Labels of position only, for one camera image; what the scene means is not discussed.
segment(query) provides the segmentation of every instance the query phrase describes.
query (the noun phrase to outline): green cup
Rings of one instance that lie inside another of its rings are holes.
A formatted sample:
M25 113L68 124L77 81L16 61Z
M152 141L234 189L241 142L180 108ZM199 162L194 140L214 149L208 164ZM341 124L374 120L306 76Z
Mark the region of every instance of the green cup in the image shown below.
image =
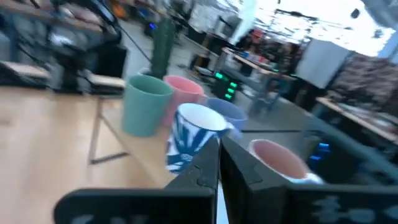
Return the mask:
M135 75L124 90L123 131L139 137L151 137L162 121L173 95L169 84L148 75Z

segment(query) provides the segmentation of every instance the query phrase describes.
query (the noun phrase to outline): blue cup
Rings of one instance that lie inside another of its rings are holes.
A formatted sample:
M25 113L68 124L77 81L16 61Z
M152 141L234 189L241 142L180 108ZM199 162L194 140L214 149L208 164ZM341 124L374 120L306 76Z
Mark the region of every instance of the blue cup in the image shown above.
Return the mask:
M179 174L211 137L220 139L233 130L239 131L214 110L196 103L183 103L177 108L167 141L167 168Z
M243 52L243 58L248 58L248 57L249 57L249 55L250 55L250 53L249 53L249 52L247 52L247 51Z
M205 106L223 115L224 118L239 131L242 131L248 120L245 112L240 107L219 98L207 99Z

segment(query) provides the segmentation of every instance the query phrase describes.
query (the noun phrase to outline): blue and white cup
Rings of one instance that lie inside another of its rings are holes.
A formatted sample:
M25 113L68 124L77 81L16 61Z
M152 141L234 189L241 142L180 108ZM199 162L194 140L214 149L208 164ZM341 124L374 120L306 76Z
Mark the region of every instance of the blue and white cup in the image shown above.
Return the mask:
M240 132L216 111L196 103L183 103L177 108L167 142L167 168L179 174L211 137Z

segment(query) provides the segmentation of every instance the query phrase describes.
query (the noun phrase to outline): green bottle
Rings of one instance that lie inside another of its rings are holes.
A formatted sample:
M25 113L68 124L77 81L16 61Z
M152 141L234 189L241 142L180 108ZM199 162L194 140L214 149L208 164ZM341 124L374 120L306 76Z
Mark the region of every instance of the green bottle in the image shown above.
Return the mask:
M161 15L154 31L154 49L151 59L151 76L163 79L167 75L170 55L174 43L174 22L167 15Z

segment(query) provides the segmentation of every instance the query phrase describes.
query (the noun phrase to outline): table leg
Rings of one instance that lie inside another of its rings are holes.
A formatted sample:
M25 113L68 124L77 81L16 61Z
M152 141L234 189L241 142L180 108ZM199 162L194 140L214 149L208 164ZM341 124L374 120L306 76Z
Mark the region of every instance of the table leg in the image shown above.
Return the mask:
M314 132L314 123L317 122L317 118L319 118L324 112L325 107L321 103L317 103L311 111L312 116L308 117L305 128L300 132L298 137L297 145L300 146L303 143L303 140L312 132Z
M256 93L254 98L251 101L250 107L249 107L249 115L256 116L261 112L261 109L265 106L266 102L264 101L267 96L268 96L268 89L269 85L272 82L272 78L266 78L266 80L263 82L264 88L261 89Z
M14 16L9 15L7 18L7 22L8 22L8 35L10 39L9 60L10 62L19 62L19 51L18 51L19 37L16 29Z
M227 56L227 54L224 51L222 51L221 55L217 59L216 65L214 67L213 76L215 76L216 73L219 72L223 68L223 66L225 64L226 56Z
M102 117L103 101L104 101L104 98L99 97L97 106L96 106L96 115L95 115L95 119L94 119L93 133L91 135L90 150L88 152L88 163L91 165L96 165L96 164L100 164L103 162L112 161L114 159L122 158L124 156L129 155L127 152L120 152L117 154L108 155L108 156L104 156L104 157L95 159L95 152L97 149L98 136L99 136L100 127L101 127L100 124L101 124L101 120L103 119L103 117Z
M99 97L95 110L94 127L93 127L93 133L91 134L91 142L90 142L90 151L88 152L88 162L90 164L92 164L95 159L95 151L97 148L98 135L100 134L100 127L101 127L100 122L101 122L102 105L103 105L103 99Z
M290 82L288 82L287 80L280 79L279 83L280 83L280 86L279 86L278 92L273 99L269 100L269 103L267 106L267 111L271 111L273 109L273 107L275 106L276 102L278 101L279 97L283 93L287 92L290 88Z

